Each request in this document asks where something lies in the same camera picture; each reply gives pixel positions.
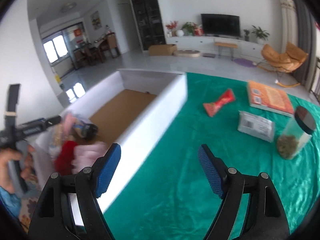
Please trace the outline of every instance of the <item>black jar lid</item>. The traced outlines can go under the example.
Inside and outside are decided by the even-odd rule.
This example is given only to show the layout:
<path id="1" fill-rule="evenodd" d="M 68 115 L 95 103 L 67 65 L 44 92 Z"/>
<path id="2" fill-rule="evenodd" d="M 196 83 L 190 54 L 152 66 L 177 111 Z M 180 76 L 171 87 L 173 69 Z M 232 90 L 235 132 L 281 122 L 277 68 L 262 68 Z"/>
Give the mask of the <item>black jar lid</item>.
<path id="1" fill-rule="evenodd" d="M 300 128 L 307 134 L 313 134 L 317 128 L 316 121 L 312 114 L 303 106 L 297 107 L 296 111 L 294 112 L 294 118 L 296 119 L 296 122 Z"/>

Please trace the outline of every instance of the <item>green tablecloth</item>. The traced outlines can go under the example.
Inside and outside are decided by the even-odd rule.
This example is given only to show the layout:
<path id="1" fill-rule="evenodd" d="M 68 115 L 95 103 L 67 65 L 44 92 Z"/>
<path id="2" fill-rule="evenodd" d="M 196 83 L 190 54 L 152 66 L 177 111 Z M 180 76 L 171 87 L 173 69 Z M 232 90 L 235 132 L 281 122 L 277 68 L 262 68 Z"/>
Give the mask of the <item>green tablecloth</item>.
<path id="1" fill-rule="evenodd" d="M 215 101 L 232 88 L 236 101 L 216 116 L 202 103 Z M 320 108 L 294 96 L 294 107 L 306 107 L 317 119 Z M 289 117 L 250 107 L 246 82 L 188 73 L 188 101 L 127 187 L 104 217 L 117 240 L 201 240 L 220 205 L 197 159 L 206 143 L 216 157 L 243 174 L 267 172 L 282 200 L 291 232 L 320 193 L 320 133 L 291 161 L 282 159 L 275 143 L 237 131 L 239 110 L 276 122 L 276 136 Z M 247 207 L 243 195 L 231 239 L 239 236 Z"/>

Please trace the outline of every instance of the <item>blue gripper pad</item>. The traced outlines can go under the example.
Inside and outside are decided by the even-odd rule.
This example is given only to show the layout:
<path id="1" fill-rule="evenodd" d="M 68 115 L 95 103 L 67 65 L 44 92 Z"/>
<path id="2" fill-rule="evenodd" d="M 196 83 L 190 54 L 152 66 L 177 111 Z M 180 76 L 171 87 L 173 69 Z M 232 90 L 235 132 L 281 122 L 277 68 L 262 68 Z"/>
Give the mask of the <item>blue gripper pad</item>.
<path id="1" fill-rule="evenodd" d="M 100 170 L 100 173 L 97 177 L 97 187 L 95 190 L 96 198 L 101 197 L 101 195 L 105 193 L 109 187 L 113 174 L 115 173 L 121 158 L 120 145 L 116 145 L 115 147 L 110 147 L 106 155 L 109 153 L 110 153 L 110 157 L 104 163 L 104 166 Z"/>
<path id="2" fill-rule="evenodd" d="M 207 153 L 202 146 L 199 147 L 198 160 L 209 181 L 209 184 L 213 193 L 217 194 L 222 199 L 224 195 L 222 190 L 222 178 L 219 176 L 218 171 L 210 161 L 208 154 L 212 154 L 212 153 L 211 152 Z"/>

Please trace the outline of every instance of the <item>white cabinet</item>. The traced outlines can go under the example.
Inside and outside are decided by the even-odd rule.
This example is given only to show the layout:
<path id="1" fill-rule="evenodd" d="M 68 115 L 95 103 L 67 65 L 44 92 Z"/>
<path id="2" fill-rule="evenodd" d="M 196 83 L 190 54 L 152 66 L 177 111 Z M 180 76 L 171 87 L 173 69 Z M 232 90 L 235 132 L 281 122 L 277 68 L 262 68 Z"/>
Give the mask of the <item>white cabinet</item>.
<path id="1" fill-rule="evenodd" d="M 263 48 L 263 45 L 259 45 L 259 44 L 248 42 L 248 41 L 242 41 L 241 55 L 263 59 L 261 55 L 262 48 Z"/>
<path id="2" fill-rule="evenodd" d="M 195 49 L 201 52 L 214 50 L 214 38 L 211 37 L 172 37 L 167 38 L 167 44 L 176 44 L 178 49 Z"/>
<path id="3" fill-rule="evenodd" d="M 175 44 L 178 46 L 178 49 L 193 49 L 192 42 L 187 37 L 167 38 L 167 44 Z"/>
<path id="4" fill-rule="evenodd" d="M 238 45 L 238 49 L 234 49 L 234 57 L 243 57 L 256 62 L 262 59 L 261 50 L 263 45 L 253 42 L 217 38 L 217 37 L 196 37 L 196 36 L 183 36 L 183 37 L 170 37 L 166 38 L 167 44 L 176 44 L 178 49 L 194 49 L 205 53 L 218 54 L 218 47 L 214 45 L 215 42 L 234 43 Z M 230 56 L 229 48 L 222 48 L 222 55 Z"/>

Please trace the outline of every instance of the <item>white box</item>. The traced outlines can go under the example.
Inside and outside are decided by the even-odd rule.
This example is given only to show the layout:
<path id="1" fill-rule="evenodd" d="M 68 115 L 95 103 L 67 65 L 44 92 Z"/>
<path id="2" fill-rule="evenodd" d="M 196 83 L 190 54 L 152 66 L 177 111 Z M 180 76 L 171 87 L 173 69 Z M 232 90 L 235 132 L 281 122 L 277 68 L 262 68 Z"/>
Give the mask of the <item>white box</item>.
<path id="1" fill-rule="evenodd" d="M 143 93 L 148 91 L 157 96 L 115 141 L 121 146 L 121 159 L 107 192 L 98 199 L 102 212 L 107 210 L 143 164 L 188 97 L 185 73 L 120 69 L 87 91 L 61 115 L 72 111 L 90 118 L 125 89 Z M 46 132 L 37 138 L 34 145 L 39 152 L 38 158 L 36 156 L 34 159 L 41 187 L 54 171 L 48 154 L 45 154 L 48 152 L 48 142 L 49 133 Z M 70 198 L 75 223 L 83 225 L 76 195 L 72 194 Z"/>

